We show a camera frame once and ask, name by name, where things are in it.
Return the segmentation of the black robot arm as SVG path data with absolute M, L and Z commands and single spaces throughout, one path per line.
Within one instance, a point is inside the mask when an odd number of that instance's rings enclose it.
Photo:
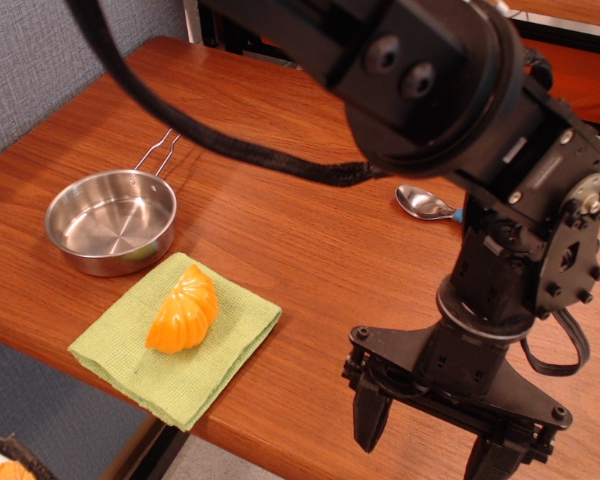
M 400 401 L 476 435 L 465 475 L 507 479 L 545 461 L 571 414 L 507 362 L 534 322 L 600 281 L 600 140 L 524 67 L 512 24 L 485 1 L 215 1 L 346 105 L 358 148 L 387 173 L 466 192 L 464 238 L 417 331 L 358 327 L 344 376 L 371 451 Z

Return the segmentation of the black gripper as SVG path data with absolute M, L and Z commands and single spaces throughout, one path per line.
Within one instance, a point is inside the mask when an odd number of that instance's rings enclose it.
M 570 365 L 543 362 L 526 337 L 536 319 L 553 316 L 571 333 L 573 317 L 561 288 L 534 313 L 519 312 L 505 322 L 470 309 L 455 288 L 437 293 L 440 320 L 404 331 L 358 326 L 343 376 L 354 390 L 354 439 L 366 452 L 376 447 L 391 405 L 400 402 L 473 433 L 467 480 L 510 479 L 519 465 L 546 462 L 558 432 L 572 423 L 569 410 L 522 377 L 507 361 L 519 342 L 532 368 L 569 376 Z

